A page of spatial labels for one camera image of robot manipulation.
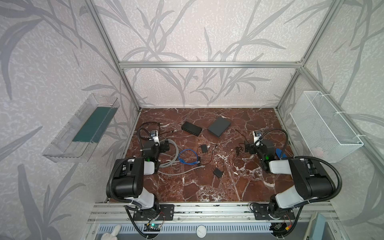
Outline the black power adapter with cord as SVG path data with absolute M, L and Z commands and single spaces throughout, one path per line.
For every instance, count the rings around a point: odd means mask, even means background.
M 187 177 L 188 180 L 195 180 L 198 184 L 201 185 L 209 185 L 214 181 L 214 178 L 218 178 L 219 180 L 224 175 L 224 172 L 220 170 L 218 167 L 215 167 L 211 164 L 214 162 L 215 151 L 218 145 L 215 145 L 211 151 L 211 157 L 207 160 L 207 162 L 203 162 L 202 156 L 199 156 L 195 151 L 193 153 L 197 154 L 198 160 L 193 167 L 181 175 L 183 177 Z

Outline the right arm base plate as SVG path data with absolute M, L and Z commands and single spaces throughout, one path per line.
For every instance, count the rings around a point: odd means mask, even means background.
M 295 220 L 293 209 L 281 209 L 274 204 L 251 203 L 250 210 L 255 220 Z

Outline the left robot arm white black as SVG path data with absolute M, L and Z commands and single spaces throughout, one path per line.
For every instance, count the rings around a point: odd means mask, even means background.
M 107 197 L 125 203 L 128 211 L 159 214 L 159 201 L 145 189 L 144 176 L 159 171 L 159 156 L 169 150 L 168 140 L 150 140 L 145 143 L 141 157 L 116 160 L 106 186 Z

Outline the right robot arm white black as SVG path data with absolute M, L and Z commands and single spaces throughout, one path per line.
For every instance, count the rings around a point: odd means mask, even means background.
M 251 203 L 256 220 L 279 220 L 291 217 L 295 208 L 335 198 L 342 190 L 339 171 L 327 161 L 312 156 L 287 157 L 273 143 L 257 139 L 245 143 L 245 151 L 256 155 L 262 169 L 269 174 L 289 175 L 294 185 L 270 197 L 267 204 Z

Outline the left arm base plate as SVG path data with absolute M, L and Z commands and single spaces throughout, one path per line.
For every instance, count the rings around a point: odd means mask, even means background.
M 175 205 L 160 204 L 151 209 L 135 211 L 134 221 L 172 221 L 174 218 Z

